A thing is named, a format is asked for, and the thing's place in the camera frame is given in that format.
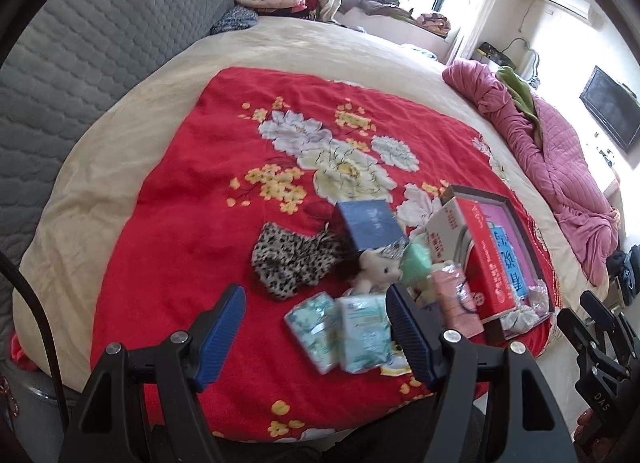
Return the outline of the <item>person's right hand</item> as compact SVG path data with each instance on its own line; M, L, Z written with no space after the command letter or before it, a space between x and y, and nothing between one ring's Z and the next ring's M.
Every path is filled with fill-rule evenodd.
M588 446L592 451L600 450L608 452L612 446L612 440L597 438L596 430L599 426L597 417L591 409L588 409L578 417L574 430L574 442L578 445Z

